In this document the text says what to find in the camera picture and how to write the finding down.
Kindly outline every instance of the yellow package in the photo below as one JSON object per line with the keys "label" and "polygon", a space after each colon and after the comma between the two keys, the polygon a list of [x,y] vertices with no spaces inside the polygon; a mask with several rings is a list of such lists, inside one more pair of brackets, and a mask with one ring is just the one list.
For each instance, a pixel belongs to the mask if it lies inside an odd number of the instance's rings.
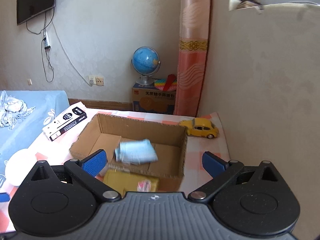
{"label": "yellow package", "polygon": [[159,178],[109,169],[103,178],[103,183],[124,197],[127,191],[156,192]]}

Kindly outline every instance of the blue bedsheet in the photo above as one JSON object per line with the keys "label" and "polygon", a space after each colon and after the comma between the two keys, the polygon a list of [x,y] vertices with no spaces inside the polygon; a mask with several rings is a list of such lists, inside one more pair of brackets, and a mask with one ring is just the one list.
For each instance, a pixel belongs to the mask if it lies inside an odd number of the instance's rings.
{"label": "blue bedsheet", "polygon": [[28,148],[42,128],[69,107],[65,91],[7,91],[35,110],[14,129],[0,128],[0,187],[5,181],[5,164],[17,151]]}

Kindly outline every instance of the wall outlet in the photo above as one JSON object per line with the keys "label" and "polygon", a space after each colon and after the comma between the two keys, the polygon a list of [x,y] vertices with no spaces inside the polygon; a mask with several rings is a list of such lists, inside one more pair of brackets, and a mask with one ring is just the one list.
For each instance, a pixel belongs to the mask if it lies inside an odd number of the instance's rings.
{"label": "wall outlet", "polygon": [[96,84],[96,76],[88,76],[89,84],[95,85]]}
{"label": "wall outlet", "polygon": [[97,86],[104,86],[104,81],[102,77],[96,77]]}

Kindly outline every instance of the blue folded cloth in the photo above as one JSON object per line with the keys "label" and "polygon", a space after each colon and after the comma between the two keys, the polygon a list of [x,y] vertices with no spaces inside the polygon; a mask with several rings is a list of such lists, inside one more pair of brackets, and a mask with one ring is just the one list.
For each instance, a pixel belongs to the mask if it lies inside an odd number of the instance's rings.
{"label": "blue folded cloth", "polygon": [[140,165],[156,162],[158,156],[148,139],[142,141],[121,142],[115,150],[116,161]]}

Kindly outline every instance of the pink curtain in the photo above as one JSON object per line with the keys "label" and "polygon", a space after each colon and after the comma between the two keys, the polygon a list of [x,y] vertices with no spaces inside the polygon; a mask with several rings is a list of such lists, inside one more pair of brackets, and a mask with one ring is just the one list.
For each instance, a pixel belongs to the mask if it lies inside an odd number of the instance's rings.
{"label": "pink curtain", "polygon": [[211,0],[181,0],[175,114],[196,116],[208,49]]}

